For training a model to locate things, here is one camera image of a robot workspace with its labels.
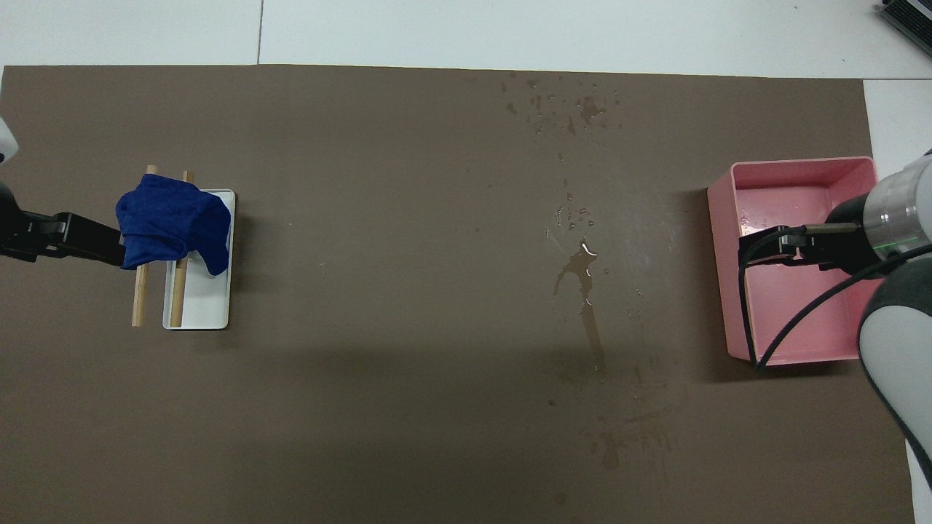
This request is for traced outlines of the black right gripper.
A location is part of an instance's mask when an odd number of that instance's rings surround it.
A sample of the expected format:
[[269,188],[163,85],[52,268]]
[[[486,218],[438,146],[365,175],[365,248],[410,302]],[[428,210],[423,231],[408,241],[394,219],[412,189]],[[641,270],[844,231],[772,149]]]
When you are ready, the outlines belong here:
[[818,266],[822,271],[841,269],[846,273],[863,271],[881,262],[864,232],[864,212],[868,194],[846,199],[835,206],[824,223],[855,223],[848,233],[815,235],[799,247],[805,226],[773,226],[741,237],[741,259],[793,259],[795,266]]

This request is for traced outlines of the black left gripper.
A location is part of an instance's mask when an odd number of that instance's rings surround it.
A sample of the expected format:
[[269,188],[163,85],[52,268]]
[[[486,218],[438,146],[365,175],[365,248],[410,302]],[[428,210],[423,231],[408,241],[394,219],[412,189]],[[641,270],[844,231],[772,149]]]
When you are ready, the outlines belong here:
[[[63,244],[53,245],[58,223]],[[125,247],[119,230],[76,213],[57,213],[56,218],[21,210],[12,191],[1,183],[1,255],[31,263],[46,256],[122,266]]]

